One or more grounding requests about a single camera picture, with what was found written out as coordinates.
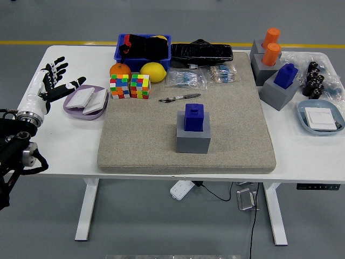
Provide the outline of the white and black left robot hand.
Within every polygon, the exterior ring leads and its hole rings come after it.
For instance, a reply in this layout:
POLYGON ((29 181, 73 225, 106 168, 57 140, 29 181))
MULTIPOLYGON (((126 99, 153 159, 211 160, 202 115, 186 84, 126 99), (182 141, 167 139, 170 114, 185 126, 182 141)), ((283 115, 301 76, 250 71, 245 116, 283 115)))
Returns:
POLYGON ((71 94, 86 81, 85 77, 80 77, 67 84, 58 85, 68 67, 68 63, 64 60, 65 57, 60 57, 47 63, 36 73, 29 85, 26 104, 19 110, 19 113, 46 115, 50 110, 51 102, 71 94))

